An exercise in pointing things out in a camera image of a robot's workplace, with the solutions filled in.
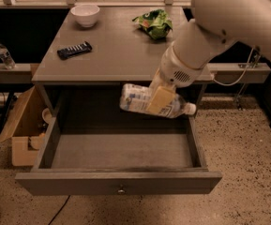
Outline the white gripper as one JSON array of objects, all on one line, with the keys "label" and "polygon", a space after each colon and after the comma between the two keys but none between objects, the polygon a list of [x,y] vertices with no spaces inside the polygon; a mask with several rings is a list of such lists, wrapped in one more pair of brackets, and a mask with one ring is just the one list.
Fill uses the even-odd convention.
[{"label": "white gripper", "polygon": [[193,53],[180,52],[173,42],[162,55],[159,69],[152,82],[151,98],[147,111],[159,114],[175,98],[176,87],[187,87],[193,84],[202,73],[204,60]]}]

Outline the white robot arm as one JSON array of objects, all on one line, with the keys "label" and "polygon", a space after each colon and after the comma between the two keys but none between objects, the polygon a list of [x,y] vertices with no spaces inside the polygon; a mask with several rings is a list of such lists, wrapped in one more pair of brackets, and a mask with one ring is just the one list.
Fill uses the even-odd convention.
[{"label": "white robot arm", "polygon": [[181,25],[150,84],[147,111],[159,115],[205,65],[240,41],[271,62],[271,0],[191,0],[193,19]]}]

